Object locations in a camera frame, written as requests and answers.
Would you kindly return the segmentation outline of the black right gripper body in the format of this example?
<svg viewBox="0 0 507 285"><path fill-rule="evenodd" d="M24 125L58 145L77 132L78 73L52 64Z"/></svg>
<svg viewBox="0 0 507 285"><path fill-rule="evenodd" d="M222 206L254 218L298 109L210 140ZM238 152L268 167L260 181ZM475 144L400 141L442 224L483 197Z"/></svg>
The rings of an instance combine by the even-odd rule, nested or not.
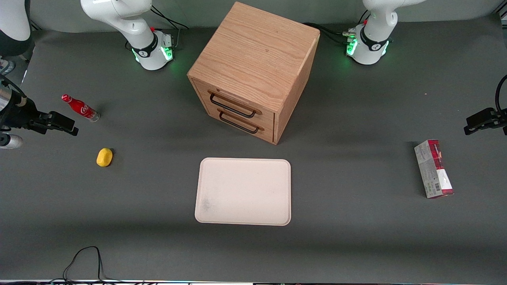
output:
<svg viewBox="0 0 507 285"><path fill-rule="evenodd" d="M37 119L40 112L33 100L20 94L1 95L1 130L27 128Z"/></svg>

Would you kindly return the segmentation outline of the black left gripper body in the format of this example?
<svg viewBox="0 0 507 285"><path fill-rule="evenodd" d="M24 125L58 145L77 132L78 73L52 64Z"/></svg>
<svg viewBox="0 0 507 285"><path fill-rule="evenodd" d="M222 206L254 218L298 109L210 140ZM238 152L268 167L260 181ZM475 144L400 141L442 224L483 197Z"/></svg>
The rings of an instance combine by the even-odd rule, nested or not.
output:
<svg viewBox="0 0 507 285"><path fill-rule="evenodd" d="M496 111L496 121L493 123L493 128L501 128L504 135L507 135L507 109Z"/></svg>

